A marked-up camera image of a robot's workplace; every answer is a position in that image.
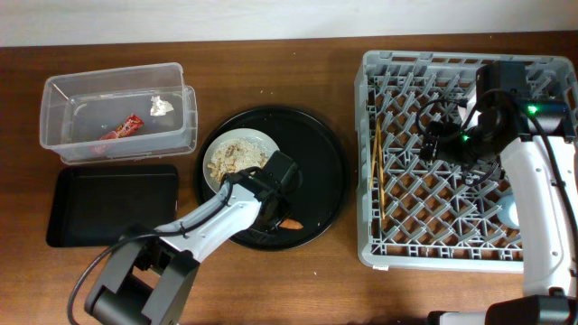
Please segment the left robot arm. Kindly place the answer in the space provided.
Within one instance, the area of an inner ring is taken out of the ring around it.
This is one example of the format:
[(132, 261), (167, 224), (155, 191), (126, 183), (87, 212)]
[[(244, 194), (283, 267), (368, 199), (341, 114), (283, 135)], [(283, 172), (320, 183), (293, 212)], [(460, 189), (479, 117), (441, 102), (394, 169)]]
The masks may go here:
[(301, 183), (258, 169), (231, 174), (185, 217), (120, 237), (97, 258), (106, 264), (85, 312), (102, 324), (178, 323), (201, 262), (238, 232), (276, 230), (290, 212), (286, 195)]

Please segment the blue plastic cup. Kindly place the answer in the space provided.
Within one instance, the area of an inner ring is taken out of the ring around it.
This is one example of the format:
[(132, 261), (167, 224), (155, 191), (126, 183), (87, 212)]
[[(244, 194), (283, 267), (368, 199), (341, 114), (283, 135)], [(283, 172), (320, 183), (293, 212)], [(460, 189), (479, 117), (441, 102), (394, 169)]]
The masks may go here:
[(519, 229), (517, 206), (514, 195), (509, 193), (501, 197), (498, 200), (497, 205), (500, 207), (500, 211), (498, 212), (499, 221), (508, 228)]

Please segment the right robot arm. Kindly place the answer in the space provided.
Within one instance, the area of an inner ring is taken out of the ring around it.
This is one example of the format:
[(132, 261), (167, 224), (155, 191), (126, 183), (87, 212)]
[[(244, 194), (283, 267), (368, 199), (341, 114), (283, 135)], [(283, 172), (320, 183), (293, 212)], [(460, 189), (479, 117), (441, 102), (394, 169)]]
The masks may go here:
[(492, 89), (472, 108), (476, 125), (415, 122), (420, 157), (470, 168), (497, 158), (517, 208), (524, 254), (522, 297), (484, 312), (432, 311), (430, 324), (577, 322), (576, 154), (568, 106)]

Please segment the orange carrot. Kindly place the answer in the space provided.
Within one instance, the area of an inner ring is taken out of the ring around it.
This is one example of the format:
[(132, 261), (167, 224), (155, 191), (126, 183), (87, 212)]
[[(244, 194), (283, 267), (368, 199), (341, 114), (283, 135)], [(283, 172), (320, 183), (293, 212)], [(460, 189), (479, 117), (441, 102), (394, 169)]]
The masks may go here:
[(299, 221), (293, 219), (285, 219), (280, 225), (280, 228), (290, 229), (290, 230), (300, 230), (303, 229), (303, 224)]

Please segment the wooden chopstick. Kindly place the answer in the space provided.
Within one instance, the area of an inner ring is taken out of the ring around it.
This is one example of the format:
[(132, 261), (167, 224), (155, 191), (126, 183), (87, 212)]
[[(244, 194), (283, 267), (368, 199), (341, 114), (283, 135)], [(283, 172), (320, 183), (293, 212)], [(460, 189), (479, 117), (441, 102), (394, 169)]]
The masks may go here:
[(374, 143), (373, 143), (373, 150), (371, 153), (371, 174), (369, 178), (369, 188), (373, 189), (373, 179), (375, 176), (376, 170), (376, 161), (378, 156), (378, 148), (379, 148), (379, 137), (380, 137), (380, 117), (378, 116), (375, 121), (375, 134), (374, 134)]
[(383, 168), (383, 148), (382, 148), (382, 130), (381, 118), (378, 118), (376, 124), (377, 142), (378, 142), (378, 182), (379, 182), (379, 203), (380, 203), (380, 217), (385, 219), (385, 190), (384, 190), (384, 168)]

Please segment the white tissue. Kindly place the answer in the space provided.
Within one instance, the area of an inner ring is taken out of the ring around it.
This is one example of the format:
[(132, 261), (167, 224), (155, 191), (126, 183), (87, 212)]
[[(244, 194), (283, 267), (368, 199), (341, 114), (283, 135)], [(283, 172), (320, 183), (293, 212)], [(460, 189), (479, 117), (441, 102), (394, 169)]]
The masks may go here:
[(174, 110), (174, 107), (170, 102), (161, 99), (159, 96), (151, 97), (151, 102), (151, 116), (166, 116)]

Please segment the red snack wrapper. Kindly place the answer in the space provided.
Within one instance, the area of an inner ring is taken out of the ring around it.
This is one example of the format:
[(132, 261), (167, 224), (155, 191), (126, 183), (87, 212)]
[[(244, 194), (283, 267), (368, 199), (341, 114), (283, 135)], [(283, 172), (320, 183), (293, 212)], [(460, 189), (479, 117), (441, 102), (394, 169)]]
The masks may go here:
[[(118, 125), (116, 128), (105, 132), (102, 134), (98, 140), (99, 141), (116, 141), (118, 139), (126, 138), (133, 135), (138, 131), (145, 122), (136, 114), (131, 114), (128, 116), (124, 122)], [(106, 153), (109, 149), (112, 149), (115, 144), (94, 144), (90, 147), (89, 151), (96, 155), (101, 155)]]

